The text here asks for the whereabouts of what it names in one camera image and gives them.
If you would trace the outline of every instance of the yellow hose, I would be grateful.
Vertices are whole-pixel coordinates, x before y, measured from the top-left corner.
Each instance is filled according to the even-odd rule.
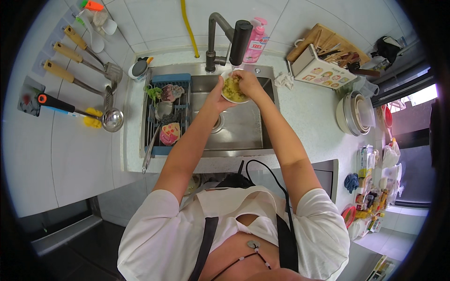
[[[191,26],[189,25],[188,16],[186,16],[186,3],[185,0],[181,1],[181,14],[183,14],[183,20],[186,28],[189,32],[189,37],[191,37],[192,46],[194,47],[195,57],[199,58],[198,50],[197,50],[197,44],[195,44],[194,34],[192,34]]]

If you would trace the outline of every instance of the necklace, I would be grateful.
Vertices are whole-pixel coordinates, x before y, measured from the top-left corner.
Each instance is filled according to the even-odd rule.
[[[240,257],[239,259],[235,260],[232,264],[230,264],[229,266],[225,267],[224,270],[222,270],[219,274],[217,274],[214,278],[212,278],[211,281],[214,281],[217,277],[219,277],[222,273],[224,273],[228,268],[230,268],[233,265],[235,265],[238,261],[241,261],[241,260],[243,260],[245,258],[254,256],[256,254],[262,259],[262,261],[264,262],[265,266],[267,266],[268,269],[272,269],[272,268],[270,268],[269,263],[259,253],[259,247],[261,246],[261,244],[258,241],[250,240],[249,242],[247,242],[247,246],[249,246],[252,249],[255,249],[255,252],[253,254],[248,254],[248,255],[246,255],[244,257]]]

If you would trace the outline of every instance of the bottle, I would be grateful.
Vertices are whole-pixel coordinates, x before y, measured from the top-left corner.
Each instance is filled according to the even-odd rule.
[[[264,25],[267,21],[263,18],[255,18],[255,20],[261,23],[260,26],[254,28],[250,35],[250,40],[248,41],[247,50],[245,51],[244,60],[245,63],[255,63],[258,61],[259,56],[261,56],[264,47],[269,41],[269,37],[264,32],[266,29]]]

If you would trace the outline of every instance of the gray faucet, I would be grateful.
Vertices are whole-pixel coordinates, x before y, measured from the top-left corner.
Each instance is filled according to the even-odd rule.
[[[225,32],[226,37],[231,42],[231,51],[229,61],[234,66],[242,64],[244,54],[247,48],[248,39],[252,33],[253,25],[246,20],[238,20],[234,28],[219,13],[212,13],[209,16],[208,23],[208,51],[206,51],[206,67],[207,72],[216,71],[216,64],[222,66],[226,63],[226,57],[217,57],[214,51],[214,37],[216,35],[216,22]]]

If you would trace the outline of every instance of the person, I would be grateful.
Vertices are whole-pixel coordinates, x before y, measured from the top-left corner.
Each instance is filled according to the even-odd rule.
[[[254,74],[233,75],[260,109],[293,214],[286,199],[263,186],[203,190],[180,210],[219,113],[236,106],[221,96],[219,76],[123,233],[117,268],[127,280],[336,280],[348,263],[344,219],[300,139]]]

